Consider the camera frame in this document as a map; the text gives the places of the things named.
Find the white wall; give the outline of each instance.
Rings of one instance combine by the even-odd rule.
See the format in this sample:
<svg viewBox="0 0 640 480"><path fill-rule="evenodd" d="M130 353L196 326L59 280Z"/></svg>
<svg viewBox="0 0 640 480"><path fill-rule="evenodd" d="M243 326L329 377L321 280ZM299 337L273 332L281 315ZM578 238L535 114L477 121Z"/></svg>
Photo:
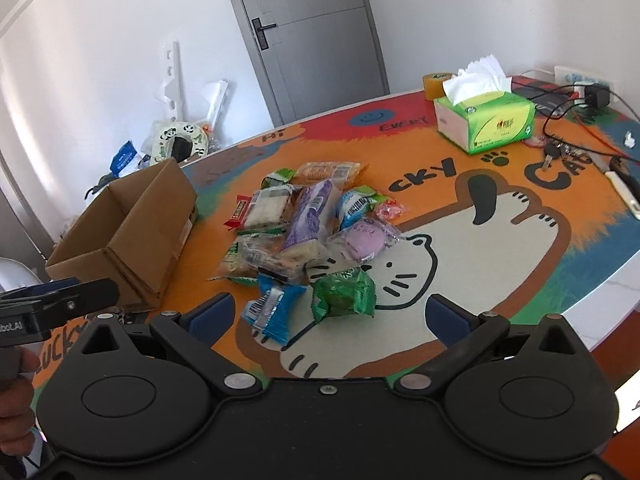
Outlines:
<svg viewBox="0 0 640 480"><path fill-rule="evenodd" d="M140 147L163 118L160 49L171 40L180 42L185 118L206 116L202 87L227 79L226 142L272 127L230 0L35 0L0 39L10 114L0 107L0 149L17 153L12 171L54 236L119 147ZM32 168L21 171L25 153Z"/></svg>
<svg viewBox="0 0 640 480"><path fill-rule="evenodd" d="M493 53L509 73L564 64L640 110L640 0L370 0L392 92Z"/></svg>

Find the gray door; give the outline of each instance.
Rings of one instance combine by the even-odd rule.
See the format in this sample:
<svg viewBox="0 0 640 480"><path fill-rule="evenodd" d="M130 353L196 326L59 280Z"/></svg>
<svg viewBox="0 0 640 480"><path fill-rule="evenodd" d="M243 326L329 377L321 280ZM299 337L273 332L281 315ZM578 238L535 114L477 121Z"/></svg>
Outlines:
<svg viewBox="0 0 640 480"><path fill-rule="evenodd" d="M0 256L29 267L43 282L50 278L44 270L45 259L18 221L4 194L0 191Z"/></svg>
<svg viewBox="0 0 640 480"><path fill-rule="evenodd" d="M385 94L364 0L242 2L284 123Z"/></svg>

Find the cartoon cat print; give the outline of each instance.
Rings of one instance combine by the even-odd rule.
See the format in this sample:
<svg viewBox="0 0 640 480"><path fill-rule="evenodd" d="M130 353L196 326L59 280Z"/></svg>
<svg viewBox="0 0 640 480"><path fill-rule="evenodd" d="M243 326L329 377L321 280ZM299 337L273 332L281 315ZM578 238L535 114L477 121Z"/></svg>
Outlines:
<svg viewBox="0 0 640 480"><path fill-rule="evenodd" d="M289 344L254 333L255 342L271 355L245 354L259 354L261 364L278 356L284 374L296 377L342 378L367 364L374 375L382 375L419 364L420 354L439 350L424 313L431 294L474 314L519 311L566 251L567 220L543 207L532 191L510 187L491 171L460 175L456 193L457 203L399 226L406 240L363 266L376 283L374 318L330 317L316 324L309 288L290 318ZM338 265L329 259L310 269L310 276L318 279ZM243 339L238 336L244 351ZM381 366L378 372L375 365L389 360L391 368Z"/></svg>

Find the green tissue box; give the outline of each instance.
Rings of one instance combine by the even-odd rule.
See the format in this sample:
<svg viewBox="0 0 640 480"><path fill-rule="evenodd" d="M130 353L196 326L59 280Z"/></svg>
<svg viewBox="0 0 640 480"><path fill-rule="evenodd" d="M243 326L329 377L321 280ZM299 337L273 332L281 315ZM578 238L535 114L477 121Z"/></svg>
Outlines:
<svg viewBox="0 0 640 480"><path fill-rule="evenodd" d="M441 97L434 104L439 132L470 155L533 135L536 108L517 94L491 92L456 106Z"/></svg>

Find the finger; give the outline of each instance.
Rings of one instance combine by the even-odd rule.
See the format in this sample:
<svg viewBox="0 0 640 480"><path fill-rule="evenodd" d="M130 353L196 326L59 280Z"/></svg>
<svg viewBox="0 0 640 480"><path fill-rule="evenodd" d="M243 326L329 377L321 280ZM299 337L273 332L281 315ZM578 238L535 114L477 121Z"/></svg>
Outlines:
<svg viewBox="0 0 640 480"><path fill-rule="evenodd" d="M26 436L36 422L31 410L22 415L0 419L0 442L12 442Z"/></svg>
<svg viewBox="0 0 640 480"><path fill-rule="evenodd" d="M0 418L27 413L33 399L33 386L24 377L11 382L11 387L0 394Z"/></svg>
<svg viewBox="0 0 640 480"><path fill-rule="evenodd" d="M22 348L22 365L20 371L23 373L34 372L40 366L40 358L31 350Z"/></svg>
<svg viewBox="0 0 640 480"><path fill-rule="evenodd" d="M2 442L0 451L9 456L29 456L33 451L33 445L36 443L36 437L33 433L29 433L18 440L11 442Z"/></svg>

